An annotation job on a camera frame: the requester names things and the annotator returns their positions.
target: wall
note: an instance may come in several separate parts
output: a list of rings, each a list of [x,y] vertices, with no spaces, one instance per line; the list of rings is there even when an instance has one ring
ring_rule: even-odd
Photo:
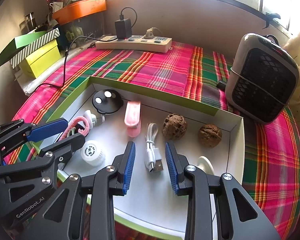
[[[115,33],[114,21],[122,8],[133,7],[138,21],[134,35],[157,27],[162,35],[174,41],[215,50],[233,58],[241,38],[247,33],[273,34],[283,46],[288,37],[264,20],[236,6],[218,0],[107,0],[106,33]],[[124,11],[125,18],[135,19],[132,10]]]
[[[46,21],[48,7],[45,0],[5,0],[0,6],[0,52],[16,36],[25,15],[34,12],[37,24]],[[0,124],[8,122],[26,101],[26,96],[14,81],[10,63],[0,67]]]

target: yellow box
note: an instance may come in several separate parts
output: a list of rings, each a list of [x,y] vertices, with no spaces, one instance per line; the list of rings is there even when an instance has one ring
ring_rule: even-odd
[[[40,76],[61,58],[57,45],[56,40],[50,41],[21,61],[19,66],[23,73],[34,78]]]

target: white power strip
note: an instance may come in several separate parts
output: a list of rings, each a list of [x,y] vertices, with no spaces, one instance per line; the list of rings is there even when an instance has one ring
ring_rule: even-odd
[[[106,36],[102,40],[112,40],[116,36]],[[154,37],[153,39],[144,39],[142,35],[131,36],[128,39],[119,39],[115,41],[102,42],[96,41],[97,49],[134,49],[153,52],[166,53],[172,44],[171,38]]]

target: tablecloth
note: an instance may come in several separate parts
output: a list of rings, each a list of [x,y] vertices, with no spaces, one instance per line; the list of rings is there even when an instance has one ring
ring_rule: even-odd
[[[62,89],[40,87],[14,119],[44,123],[60,103],[88,76],[115,79],[183,96],[240,114],[226,101],[217,81],[226,81],[231,63],[217,52],[173,42],[167,53],[87,49],[66,64]],[[61,84],[63,67],[46,82]],[[274,122],[261,125],[244,116],[245,165],[242,185],[273,223],[282,239],[294,230],[300,213],[300,138],[286,107]],[[8,164],[33,159],[29,144],[15,150]],[[117,224],[118,240],[146,239]]]

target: orange box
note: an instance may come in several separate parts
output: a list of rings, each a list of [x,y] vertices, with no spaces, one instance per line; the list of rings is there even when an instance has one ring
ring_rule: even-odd
[[[83,0],[63,7],[52,14],[52,19],[60,25],[72,22],[87,15],[105,11],[106,0]]]

